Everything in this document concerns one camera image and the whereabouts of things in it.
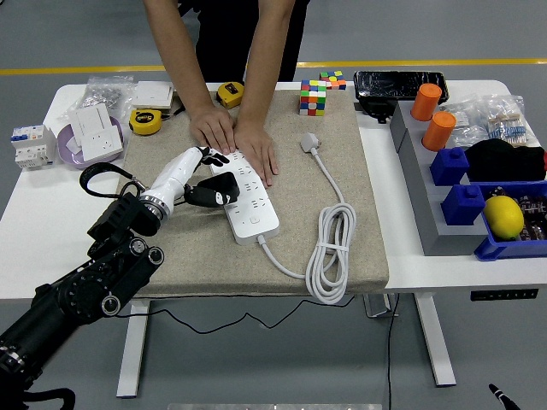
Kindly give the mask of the person's right hand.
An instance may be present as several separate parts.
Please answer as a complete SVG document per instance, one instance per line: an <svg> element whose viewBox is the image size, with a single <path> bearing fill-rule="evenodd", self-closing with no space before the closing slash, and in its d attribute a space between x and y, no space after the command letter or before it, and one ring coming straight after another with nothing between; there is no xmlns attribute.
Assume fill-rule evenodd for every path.
<svg viewBox="0 0 547 410"><path fill-rule="evenodd" d="M234 122L225 108L213 105L188 109L191 135L200 146L209 146L222 154L236 149Z"/></svg>

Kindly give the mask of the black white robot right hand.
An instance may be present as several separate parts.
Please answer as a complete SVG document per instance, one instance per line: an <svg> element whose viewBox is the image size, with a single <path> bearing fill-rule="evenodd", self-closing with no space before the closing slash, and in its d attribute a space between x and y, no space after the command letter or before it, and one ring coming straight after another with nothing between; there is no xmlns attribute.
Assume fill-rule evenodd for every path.
<svg viewBox="0 0 547 410"><path fill-rule="evenodd" d="M488 385L491 393L502 403L505 410L521 410L521 408L506 396L495 384Z"/></svg>

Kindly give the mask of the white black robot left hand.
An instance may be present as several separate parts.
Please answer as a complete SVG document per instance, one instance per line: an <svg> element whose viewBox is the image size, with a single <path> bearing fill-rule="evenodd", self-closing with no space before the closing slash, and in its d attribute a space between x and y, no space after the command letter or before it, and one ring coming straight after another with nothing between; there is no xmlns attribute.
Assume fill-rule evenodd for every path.
<svg viewBox="0 0 547 410"><path fill-rule="evenodd" d="M192 147L171 160L149 190L139 200L159 219L168 219L180 198L191 205L218 208L236 202L240 194L232 172L224 172L204 179L195 186L188 181L201 165L223 167L230 161L208 147Z"/></svg>

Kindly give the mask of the person's left hand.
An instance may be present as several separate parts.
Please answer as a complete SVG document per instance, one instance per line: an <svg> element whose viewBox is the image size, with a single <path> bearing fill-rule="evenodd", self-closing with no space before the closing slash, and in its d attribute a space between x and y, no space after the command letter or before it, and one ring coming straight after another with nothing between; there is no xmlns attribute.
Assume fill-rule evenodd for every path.
<svg viewBox="0 0 547 410"><path fill-rule="evenodd" d="M234 130L237 148L260 177L265 188L273 185L273 177L279 173L274 152L274 141L264 125L251 120L238 120Z"/></svg>

